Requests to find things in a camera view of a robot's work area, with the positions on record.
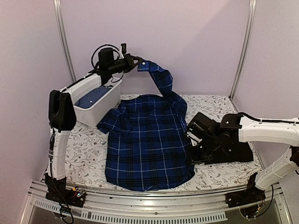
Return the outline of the blue plaid long sleeve shirt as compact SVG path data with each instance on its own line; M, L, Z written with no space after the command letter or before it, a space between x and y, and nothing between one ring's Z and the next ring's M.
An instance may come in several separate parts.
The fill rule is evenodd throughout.
M151 61L137 70L149 73L159 95L122 100L97 125L108 135L106 181L132 191L176 188L195 174L187 164L187 103L173 91L168 70Z

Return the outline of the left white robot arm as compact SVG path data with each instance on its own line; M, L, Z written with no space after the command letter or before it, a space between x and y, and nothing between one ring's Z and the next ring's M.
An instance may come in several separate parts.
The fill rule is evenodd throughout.
M140 65L143 59L127 52L127 45L120 47L104 44L94 52L98 57L91 58L92 69L71 85L60 90L52 90L49 95L50 149L49 163L45 175L46 184L53 185L51 194L60 203L69 199L66 185L65 158L67 141L77 122L96 126L104 115L120 101L120 78L114 74L129 73ZM106 87L103 96L92 100L87 108L75 103L90 95L91 91Z

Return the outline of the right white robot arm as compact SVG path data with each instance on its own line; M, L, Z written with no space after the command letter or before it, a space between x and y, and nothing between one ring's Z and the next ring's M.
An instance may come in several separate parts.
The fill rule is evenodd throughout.
M249 142L288 145L280 158L251 176L241 196L245 203L252 203L260 191L299 168L298 118L262 119L239 112L226 114L217 122L199 112L188 124L185 137L191 142L188 149L191 165L252 161Z

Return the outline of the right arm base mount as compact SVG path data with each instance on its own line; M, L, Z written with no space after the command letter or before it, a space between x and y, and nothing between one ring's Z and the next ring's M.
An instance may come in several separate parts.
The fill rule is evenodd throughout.
M225 203L229 208L239 207L251 203L261 202L261 205L254 205L240 209L241 215L247 219L256 218L264 205L266 199L265 190L260 190L255 186L257 172L249 177L246 189L227 193Z

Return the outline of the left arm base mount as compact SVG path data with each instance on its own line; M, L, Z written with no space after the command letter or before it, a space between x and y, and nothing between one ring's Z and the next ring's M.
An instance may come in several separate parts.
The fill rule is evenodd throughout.
M57 203L83 208L86 191L74 187L67 189L65 186L48 186L45 198Z

